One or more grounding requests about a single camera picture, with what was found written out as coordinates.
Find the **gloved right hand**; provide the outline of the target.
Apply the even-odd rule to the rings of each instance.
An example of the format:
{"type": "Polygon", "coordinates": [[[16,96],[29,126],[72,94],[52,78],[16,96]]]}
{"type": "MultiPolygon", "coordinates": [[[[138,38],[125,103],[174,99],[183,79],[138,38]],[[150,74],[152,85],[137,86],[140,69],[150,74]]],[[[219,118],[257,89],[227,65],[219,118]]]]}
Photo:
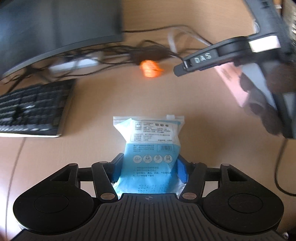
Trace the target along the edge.
{"type": "Polygon", "coordinates": [[[295,139],[295,65],[244,65],[240,86],[249,94],[247,108],[268,133],[295,139]]]}

